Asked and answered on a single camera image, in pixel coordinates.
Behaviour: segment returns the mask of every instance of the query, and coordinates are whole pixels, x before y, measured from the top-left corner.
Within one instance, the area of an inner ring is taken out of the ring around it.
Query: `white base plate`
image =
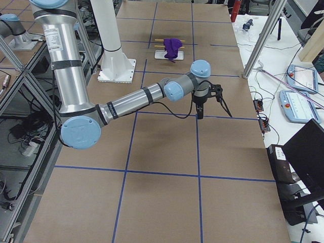
[[[155,51],[155,55],[154,58],[155,59],[164,59],[164,60],[168,60],[168,58],[165,58],[164,56],[166,55],[167,51],[160,51],[160,50],[156,50]],[[175,58],[174,60],[183,60],[184,59],[184,53],[182,51],[178,52],[178,57]]]
[[[29,34],[31,39],[39,39],[41,38],[41,35],[38,34]],[[28,44],[21,44],[21,45],[17,45],[15,46],[15,40],[13,39],[12,41],[9,42],[9,47],[11,48],[11,50],[13,51],[31,51],[38,42],[30,42]]]
[[[100,82],[111,82],[111,83],[128,83],[130,84],[133,81],[133,76],[135,72],[136,59],[128,59],[133,66],[133,69],[127,69],[122,75],[118,78],[112,79],[109,77],[111,71],[109,69],[102,69],[98,76],[98,81]]]

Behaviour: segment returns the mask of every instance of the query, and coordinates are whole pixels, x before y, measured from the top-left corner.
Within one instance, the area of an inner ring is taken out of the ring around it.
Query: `fire extinguisher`
[[[239,8],[241,6],[241,3],[242,3],[242,0],[235,0],[234,7],[233,7],[233,11],[232,11],[232,15],[231,15],[231,21],[232,21],[232,23],[234,23],[235,20],[236,20],[236,17],[237,17]]]

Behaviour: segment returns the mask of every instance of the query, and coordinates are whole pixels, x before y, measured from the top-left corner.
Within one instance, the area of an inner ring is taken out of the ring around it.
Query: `purple cloth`
[[[182,47],[181,41],[176,38],[164,39],[163,44],[165,46],[165,50],[167,51],[164,57],[174,62],[173,59],[178,57],[178,49]]]

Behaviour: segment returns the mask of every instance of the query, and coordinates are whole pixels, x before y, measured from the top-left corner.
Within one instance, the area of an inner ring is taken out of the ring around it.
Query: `computer monitor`
[[[314,201],[324,209],[324,129],[311,119],[282,150],[287,161],[311,192],[310,195],[298,199],[281,200],[283,212],[293,212],[298,210],[298,207]]]

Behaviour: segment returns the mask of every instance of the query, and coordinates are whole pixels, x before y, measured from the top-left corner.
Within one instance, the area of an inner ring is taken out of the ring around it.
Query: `white desk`
[[[249,32],[242,31],[242,26],[244,23],[246,23],[249,19],[253,19],[253,26],[251,26]],[[237,40],[242,58],[242,62],[244,65],[248,62],[248,59],[252,53],[251,46],[244,46],[244,45],[255,45],[256,41],[258,39],[259,34],[262,31],[262,28],[266,22],[267,17],[266,16],[248,16],[248,15],[239,15],[236,19],[236,22],[233,23],[233,28],[235,31],[235,37]],[[292,47],[296,45],[298,42],[297,38],[295,37],[292,29],[288,25],[288,22],[286,19],[282,20],[282,27],[281,27],[281,40],[277,40],[277,33],[278,33],[278,26],[276,25],[272,35],[268,38],[266,42],[266,47],[276,47],[276,48],[287,48]],[[288,65],[290,64],[293,56],[300,48],[300,45],[296,45],[293,48],[285,49],[285,50],[277,50],[277,49],[270,49],[270,48],[264,48],[262,50],[262,53],[259,57],[259,60],[263,63],[264,69],[268,71],[271,74],[279,74],[279,73],[285,73],[287,70]],[[296,65],[301,65],[304,67],[311,67],[312,63],[305,63],[301,62],[298,58],[298,55],[296,55],[295,59],[292,62]],[[277,76],[280,79],[283,78],[283,80],[286,80],[286,78],[283,75]],[[279,144],[283,145],[285,144],[298,130],[300,130],[304,125],[303,124],[294,124],[288,122],[286,119],[280,104],[279,104],[279,98],[278,93],[280,90],[287,90],[284,85],[279,85],[279,82],[270,78],[269,76],[258,73],[256,71],[253,71],[249,77],[249,85],[256,88],[256,91],[261,93],[263,98],[265,97],[272,97],[269,93],[263,91],[261,88],[269,91],[272,94],[275,94],[275,99],[273,101],[272,107],[271,107],[271,113],[270,113],[270,106],[271,106],[271,100],[266,99],[264,100],[264,114],[270,117],[270,124],[278,131],[280,135]],[[324,87],[319,86],[319,91],[324,94]],[[315,99],[317,102],[324,104],[324,98],[319,95],[311,95],[311,98]],[[317,110],[320,118],[322,121],[324,121],[324,110]],[[270,144],[276,144],[277,143],[277,134],[275,131],[271,131],[269,133],[265,134],[264,138],[264,144],[265,147],[268,147]],[[301,188],[305,188],[302,182],[299,182]],[[319,213],[323,214],[323,210],[320,207],[316,208]],[[317,217],[318,224],[308,224],[307,229],[311,231],[311,233],[305,233],[303,242],[311,242],[312,240],[316,240],[318,242],[324,242],[324,218],[321,216]],[[304,223],[290,226],[287,224],[288,230],[290,233],[290,238],[292,241],[299,242],[300,236],[302,234],[302,228],[304,227]]]

